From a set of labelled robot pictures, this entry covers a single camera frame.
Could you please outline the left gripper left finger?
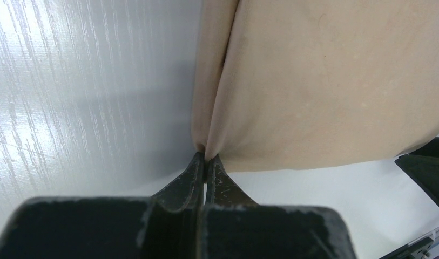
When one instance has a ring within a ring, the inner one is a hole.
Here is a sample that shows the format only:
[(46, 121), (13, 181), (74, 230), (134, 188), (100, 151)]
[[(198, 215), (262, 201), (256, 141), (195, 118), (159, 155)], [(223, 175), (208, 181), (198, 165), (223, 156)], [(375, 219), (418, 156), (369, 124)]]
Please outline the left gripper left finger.
[(150, 197), (35, 197), (0, 235), (0, 258), (196, 258), (205, 160)]

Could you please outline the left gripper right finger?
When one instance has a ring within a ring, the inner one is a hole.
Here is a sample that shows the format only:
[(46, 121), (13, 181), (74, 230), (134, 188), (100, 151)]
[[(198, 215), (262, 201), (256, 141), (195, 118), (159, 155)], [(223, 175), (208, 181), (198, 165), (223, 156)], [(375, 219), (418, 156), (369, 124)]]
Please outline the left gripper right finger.
[(326, 207), (264, 206), (208, 164), (199, 230), (200, 258), (355, 258), (340, 214)]

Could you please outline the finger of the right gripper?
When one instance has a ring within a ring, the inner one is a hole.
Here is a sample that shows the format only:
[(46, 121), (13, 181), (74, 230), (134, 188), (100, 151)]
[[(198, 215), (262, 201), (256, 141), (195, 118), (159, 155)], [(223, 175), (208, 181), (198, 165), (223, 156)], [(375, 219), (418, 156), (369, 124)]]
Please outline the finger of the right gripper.
[(409, 154), (400, 156), (395, 163), (439, 207), (439, 137)]

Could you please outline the beige t shirt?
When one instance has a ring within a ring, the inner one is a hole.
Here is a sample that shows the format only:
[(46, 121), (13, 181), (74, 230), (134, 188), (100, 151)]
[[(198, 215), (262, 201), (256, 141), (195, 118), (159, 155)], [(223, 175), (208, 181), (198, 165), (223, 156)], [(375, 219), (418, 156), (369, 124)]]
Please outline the beige t shirt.
[(439, 1), (203, 1), (191, 132), (230, 172), (422, 147), (439, 135)]

